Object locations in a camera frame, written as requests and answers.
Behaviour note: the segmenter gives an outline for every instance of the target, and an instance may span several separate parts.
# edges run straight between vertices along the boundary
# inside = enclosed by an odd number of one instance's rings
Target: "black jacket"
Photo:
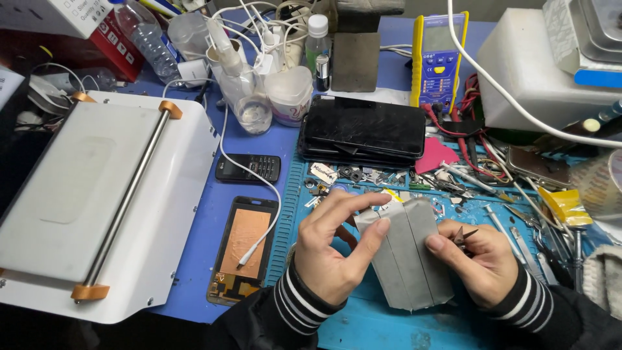
[[[316,349],[320,323],[345,306],[317,297],[292,265],[274,287],[263,288],[222,314],[209,328],[210,350]],[[507,297],[483,310],[502,325],[506,349],[622,349],[622,322],[585,296],[545,286],[520,268]]]

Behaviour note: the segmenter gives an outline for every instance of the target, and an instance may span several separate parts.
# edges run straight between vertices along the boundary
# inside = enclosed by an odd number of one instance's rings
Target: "spray bottle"
[[[223,69],[218,84],[240,125],[251,135],[264,133],[272,122],[272,109],[259,75],[242,62],[220,24],[207,20],[218,61]]]

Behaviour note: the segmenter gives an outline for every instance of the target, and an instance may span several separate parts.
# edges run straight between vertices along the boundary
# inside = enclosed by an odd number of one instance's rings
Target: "copper sheet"
[[[266,233],[269,225],[270,213],[237,209],[220,272],[257,278],[259,275],[261,257],[263,256],[265,239],[257,246],[257,249],[248,259],[246,265],[239,270],[237,270],[236,267],[242,256],[248,252],[261,235]]]

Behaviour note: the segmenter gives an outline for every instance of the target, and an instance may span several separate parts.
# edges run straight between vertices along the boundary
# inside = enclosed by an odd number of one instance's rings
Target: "white heating plate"
[[[0,266],[82,281],[159,116],[78,103],[0,227]]]

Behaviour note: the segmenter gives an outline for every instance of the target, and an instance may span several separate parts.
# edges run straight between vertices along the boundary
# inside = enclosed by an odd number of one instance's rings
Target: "person's left hand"
[[[391,195],[369,192],[354,196],[332,190],[298,227],[294,263],[302,281],[322,300],[332,305],[344,302],[363,280],[391,221],[379,219],[361,233],[361,240],[349,257],[343,257],[330,246],[333,237],[346,237],[341,226],[356,211],[369,206],[383,206]]]

